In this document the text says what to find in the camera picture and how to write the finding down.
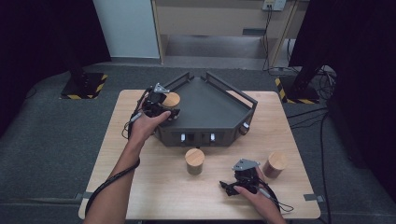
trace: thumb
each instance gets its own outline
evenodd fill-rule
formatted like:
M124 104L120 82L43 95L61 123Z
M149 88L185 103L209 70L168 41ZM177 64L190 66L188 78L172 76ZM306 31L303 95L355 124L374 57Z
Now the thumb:
M240 186L233 186L233 188L236 190L236 192L242 194L245 198L252 202L254 194L250 193L250 191Z
M157 123L160 124L163 121L165 121L166 119L168 119L170 115L171 115L170 111L165 111L165 112L161 113L161 115L155 117L155 119L156 119Z

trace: gray carpet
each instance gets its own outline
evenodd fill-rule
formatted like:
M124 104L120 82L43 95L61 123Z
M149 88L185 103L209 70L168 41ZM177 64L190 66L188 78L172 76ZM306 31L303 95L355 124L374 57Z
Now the gray carpet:
M0 223L80 223L77 203L5 202L10 199L73 199L87 187L98 151L120 91L165 83L185 72L211 71L242 91L277 91L274 77L241 69L189 69L93 65L88 72L108 75L95 100L60 100L69 74L35 85L7 132L0 139ZM283 104L287 116L325 106ZM322 114L318 111L290 125ZM311 124L320 117L301 125ZM319 123L293 129L306 171L317 195L323 195ZM324 123L324 160L333 223L396 223L396 205L369 170L355 168L334 130ZM326 204L319 204L327 220ZM321 223L293 220L293 223Z

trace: wooden cylinder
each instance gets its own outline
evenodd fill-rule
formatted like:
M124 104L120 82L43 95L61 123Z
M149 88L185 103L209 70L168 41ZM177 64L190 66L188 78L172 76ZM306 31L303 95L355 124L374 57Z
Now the wooden cylinder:
M269 178L277 178L288 166L288 159L283 152L272 152L262 168L264 175Z
M187 171L190 175L198 175L204 166L205 154L198 148L192 148L186 153Z
M166 98L163 101L163 106L167 108L175 108L180 103L180 96L175 92L166 93Z

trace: wall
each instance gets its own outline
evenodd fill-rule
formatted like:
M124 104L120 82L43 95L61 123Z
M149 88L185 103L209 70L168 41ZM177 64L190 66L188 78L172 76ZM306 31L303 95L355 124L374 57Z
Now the wall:
M151 1L93 2L111 57L160 58Z

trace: black tray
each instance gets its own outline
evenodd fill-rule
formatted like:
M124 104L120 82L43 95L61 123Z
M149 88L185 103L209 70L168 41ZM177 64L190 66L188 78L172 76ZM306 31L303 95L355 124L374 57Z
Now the black tray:
M155 133L167 147L227 147L248 132L257 101L212 73L186 73L163 86L180 96L179 117L162 123Z

